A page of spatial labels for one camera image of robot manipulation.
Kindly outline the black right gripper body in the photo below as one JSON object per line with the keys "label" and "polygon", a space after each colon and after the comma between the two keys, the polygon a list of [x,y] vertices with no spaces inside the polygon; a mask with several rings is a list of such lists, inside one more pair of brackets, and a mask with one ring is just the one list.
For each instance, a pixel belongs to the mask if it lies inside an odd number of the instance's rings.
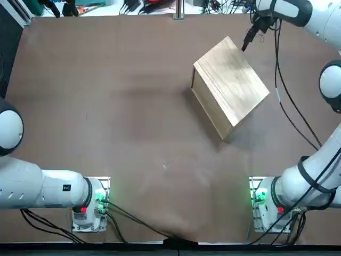
{"label": "black right gripper body", "polygon": [[251,23],[253,24],[251,30],[254,33],[258,33],[261,31],[262,33],[266,33],[267,30],[274,25],[276,22],[276,18],[271,16],[259,16],[258,14],[254,14],[251,18]]}

